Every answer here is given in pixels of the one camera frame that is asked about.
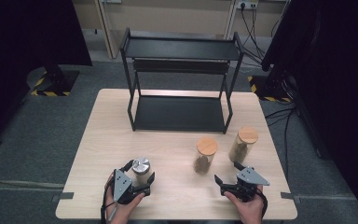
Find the cabinet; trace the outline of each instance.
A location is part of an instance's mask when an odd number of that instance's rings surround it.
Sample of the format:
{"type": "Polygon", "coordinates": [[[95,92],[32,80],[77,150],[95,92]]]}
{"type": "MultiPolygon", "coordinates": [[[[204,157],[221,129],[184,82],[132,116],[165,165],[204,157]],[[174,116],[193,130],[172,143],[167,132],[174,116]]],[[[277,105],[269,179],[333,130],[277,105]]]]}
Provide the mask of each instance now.
{"type": "Polygon", "coordinates": [[[230,96],[241,67],[244,48],[237,33],[232,40],[164,38],[132,36],[127,28],[120,45],[130,90],[128,114],[132,129],[226,133],[232,117],[230,96]],[[128,59],[133,66],[131,80],[128,59]],[[233,78],[227,84],[231,61],[237,61],[233,78]],[[142,94],[140,73],[191,73],[222,77],[216,97],[162,96],[142,94]],[[137,92],[135,118],[131,108],[137,92]],[[228,116],[222,111],[222,97],[227,100],[228,116]]]}

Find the light wood tabletop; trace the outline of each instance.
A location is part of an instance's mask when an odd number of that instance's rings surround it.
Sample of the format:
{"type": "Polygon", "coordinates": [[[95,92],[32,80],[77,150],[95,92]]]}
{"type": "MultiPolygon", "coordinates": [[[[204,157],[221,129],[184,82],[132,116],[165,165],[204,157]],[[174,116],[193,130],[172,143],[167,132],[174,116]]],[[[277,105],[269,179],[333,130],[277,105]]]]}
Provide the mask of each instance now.
{"type": "MultiPolygon", "coordinates": [[[[217,96],[218,92],[143,91],[143,94],[217,96]]],[[[220,195],[213,175],[227,184],[237,182],[239,170],[229,160],[228,152],[241,127],[252,127],[258,132],[258,140],[242,165],[254,167],[270,183],[264,187],[268,198],[264,219],[296,218],[294,201],[281,197],[282,192],[290,193],[290,189],[255,94],[232,93],[234,114],[226,134],[134,132],[127,114],[129,99],[128,90],[100,90],[63,190],[63,193],[73,192],[74,196],[60,200],[58,218],[99,219],[103,186],[109,175],[130,160],[146,157],[156,172],[156,179],[151,195],[143,198],[131,219],[239,219],[234,205],[220,195]],[[208,174],[199,175],[194,172],[193,162],[198,153],[196,144],[204,136],[212,137],[218,149],[208,174]]],[[[222,101],[222,107],[225,110],[226,102],[222,101]]],[[[131,170],[126,175],[135,179],[131,170]]]]}

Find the human hand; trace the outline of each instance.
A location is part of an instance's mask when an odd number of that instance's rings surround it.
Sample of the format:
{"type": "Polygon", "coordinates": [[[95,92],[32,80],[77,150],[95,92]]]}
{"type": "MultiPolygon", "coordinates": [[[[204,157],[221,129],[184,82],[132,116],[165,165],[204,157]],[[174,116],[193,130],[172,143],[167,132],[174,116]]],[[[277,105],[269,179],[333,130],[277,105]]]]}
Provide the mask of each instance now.
{"type": "MultiPolygon", "coordinates": [[[[257,188],[263,192],[263,186],[258,185],[257,188]]],[[[263,200],[257,194],[254,198],[248,202],[243,203],[239,200],[234,194],[226,191],[225,196],[234,203],[237,207],[238,213],[240,215],[241,222],[244,224],[261,224],[262,219],[262,210],[263,210],[263,200]]]]}
{"type": "Polygon", "coordinates": [[[110,217],[113,212],[115,212],[115,215],[113,216],[111,224],[125,224],[129,221],[130,214],[132,210],[141,202],[143,197],[145,196],[144,193],[139,194],[136,196],[132,202],[128,204],[120,204],[120,203],[113,203],[113,193],[112,193],[112,187],[110,186],[111,180],[113,178],[114,174],[112,173],[109,176],[109,179],[107,180],[105,187],[109,185],[107,192],[106,192],[106,202],[105,205],[109,205],[106,207],[106,217],[110,217]]]}

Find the metal canister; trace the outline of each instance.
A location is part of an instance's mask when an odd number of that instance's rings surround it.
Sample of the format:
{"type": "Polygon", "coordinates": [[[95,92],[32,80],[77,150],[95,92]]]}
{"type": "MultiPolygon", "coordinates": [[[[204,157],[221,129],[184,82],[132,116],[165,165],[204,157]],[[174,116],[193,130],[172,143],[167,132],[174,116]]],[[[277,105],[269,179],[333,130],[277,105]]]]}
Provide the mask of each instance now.
{"type": "Polygon", "coordinates": [[[146,184],[147,179],[152,174],[150,161],[145,157],[140,157],[133,161],[132,170],[136,175],[136,180],[139,185],[146,184]]]}

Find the black stand base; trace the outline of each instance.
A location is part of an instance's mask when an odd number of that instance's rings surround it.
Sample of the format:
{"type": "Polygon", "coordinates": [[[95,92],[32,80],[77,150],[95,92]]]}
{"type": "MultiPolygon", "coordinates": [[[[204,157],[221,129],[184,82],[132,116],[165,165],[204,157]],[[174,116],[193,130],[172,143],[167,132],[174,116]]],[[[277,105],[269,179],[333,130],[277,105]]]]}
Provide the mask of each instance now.
{"type": "Polygon", "coordinates": [[[248,77],[252,92],[256,94],[260,100],[290,102],[289,96],[282,87],[275,90],[267,89],[265,84],[266,79],[267,77],[262,76],[248,77]]]}
{"type": "Polygon", "coordinates": [[[43,74],[34,86],[32,95],[68,96],[76,82],[79,72],[62,71],[62,73],[63,79],[60,82],[52,82],[49,73],[43,74]]]}

